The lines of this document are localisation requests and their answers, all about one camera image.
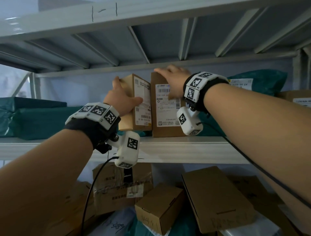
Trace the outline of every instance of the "cardboard box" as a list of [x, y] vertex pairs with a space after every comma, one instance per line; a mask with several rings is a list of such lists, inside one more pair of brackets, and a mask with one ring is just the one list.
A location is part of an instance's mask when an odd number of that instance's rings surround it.
[[184, 100], [168, 100], [169, 84], [160, 74], [151, 73], [152, 134], [154, 138], [186, 136], [177, 118], [177, 111], [186, 106]]
[[184, 201], [183, 189], [160, 183], [135, 204], [137, 219], [165, 235], [174, 224]]
[[[101, 165], [93, 170], [93, 177]], [[94, 184], [96, 214], [101, 215], [134, 206], [151, 189], [153, 180], [150, 163], [137, 163], [129, 169], [108, 163]]]
[[144, 101], [129, 114], [121, 117], [119, 130], [152, 130], [150, 83], [134, 74], [124, 77], [120, 82], [129, 97], [142, 97]]
[[[65, 236], [79, 235], [82, 215], [91, 184], [88, 182], [77, 182], [70, 190], [62, 205], [52, 214], [43, 236]], [[86, 209], [84, 227], [96, 220], [94, 198], [91, 195]]]
[[293, 90], [276, 94], [276, 97], [311, 108], [311, 90]]
[[256, 211], [280, 227], [284, 236], [298, 236], [287, 217], [256, 176], [228, 176], [228, 178], [252, 203]]
[[254, 207], [218, 167], [187, 172], [182, 178], [201, 233], [254, 221]]

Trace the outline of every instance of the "person's left arm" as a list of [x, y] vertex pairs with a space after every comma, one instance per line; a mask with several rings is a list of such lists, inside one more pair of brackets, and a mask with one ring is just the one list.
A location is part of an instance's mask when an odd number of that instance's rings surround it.
[[[120, 116], [142, 103], [128, 97], [119, 77], [104, 103]], [[41, 235], [45, 223], [89, 161], [93, 145], [79, 130], [64, 129], [0, 169], [2, 235]]]

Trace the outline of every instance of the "black cable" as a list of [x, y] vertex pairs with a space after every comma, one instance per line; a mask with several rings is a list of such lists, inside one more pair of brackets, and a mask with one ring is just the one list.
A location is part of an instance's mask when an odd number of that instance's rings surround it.
[[111, 160], [113, 159], [118, 159], [119, 157], [112, 157], [110, 159], [107, 159], [107, 161], [100, 167], [100, 169], [98, 170], [94, 180], [93, 180], [93, 183], [91, 185], [91, 188], [89, 190], [89, 194], [87, 195], [87, 198], [86, 198], [86, 202], [85, 202], [85, 206], [84, 206], [84, 212], [83, 212], [83, 216], [82, 216], [82, 224], [81, 224], [81, 236], [83, 236], [83, 230], [84, 230], [84, 220], [85, 220], [85, 215], [86, 215], [86, 209], [87, 209], [87, 204], [89, 202], [89, 199], [90, 199], [90, 196], [91, 196], [91, 193], [92, 193], [92, 190], [93, 190], [93, 187], [94, 187], [94, 184], [95, 184], [95, 181], [97, 179], [97, 177], [99, 176], [99, 173], [101, 172], [101, 170], [104, 168], [104, 166]]
[[280, 187], [282, 187], [283, 189], [285, 189], [288, 193], [290, 193], [291, 195], [293, 195], [297, 200], [299, 200], [302, 204], [304, 204], [305, 206], [307, 206], [309, 209], [311, 209], [311, 204], [306, 201], [303, 197], [301, 197], [300, 195], [298, 195], [294, 190], [292, 190], [290, 187], [288, 187], [286, 184], [282, 183], [280, 180], [278, 180], [277, 178], [275, 178], [273, 175], [271, 175], [269, 172], [267, 172], [265, 169], [263, 169], [261, 166], [259, 166], [258, 164], [256, 164], [252, 159], [250, 159], [244, 152], [242, 152], [237, 146], [235, 146], [232, 142], [230, 142], [229, 139], [227, 139], [227, 137], [222, 136], [221, 132], [219, 132], [217, 129], [215, 129], [213, 126], [211, 126], [208, 123], [204, 123], [204, 122], [199, 122], [196, 125], [199, 124], [206, 124], [209, 127], [211, 127], [213, 130], [215, 130], [217, 133], [220, 134], [221, 137], [223, 137], [232, 147], [235, 148], [235, 150], [237, 150], [246, 160], [248, 160], [253, 166], [255, 166], [258, 170], [260, 170], [262, 173], [264, 173], [266, 176], [268, 176], [272, 181], [274, 181], [276, 184], [278, 184]]

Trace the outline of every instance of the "barcode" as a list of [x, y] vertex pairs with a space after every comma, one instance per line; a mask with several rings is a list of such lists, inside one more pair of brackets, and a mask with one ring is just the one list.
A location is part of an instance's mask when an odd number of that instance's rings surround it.
[[176, 99], [176, 109], [180, 109], [180, 99]]
[[169, 92], [169, 88], [159, 88], [159, 92]]
[[142, 115], [142, 118], [151, 119], [150, 116]]

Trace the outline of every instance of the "hand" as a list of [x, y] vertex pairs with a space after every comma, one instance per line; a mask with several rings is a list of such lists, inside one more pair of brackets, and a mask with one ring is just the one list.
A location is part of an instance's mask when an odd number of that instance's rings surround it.
[[191, 75], [188, 70], [175, 65], [169, 65], [166, 69], [156, 68], [154, 71], [161, 74], [169, 83], [170, 93], [168, 99], [183, 96], [183, 85]]
[[104, 99], [104, 103], [113, 106], [121, 116], [128, 114], [134, 107], [143, 102], [141, 97], [128, 97], [121, 86], [120, 79], [117, 76], [112, 81], [113, 89], [110, 90]]

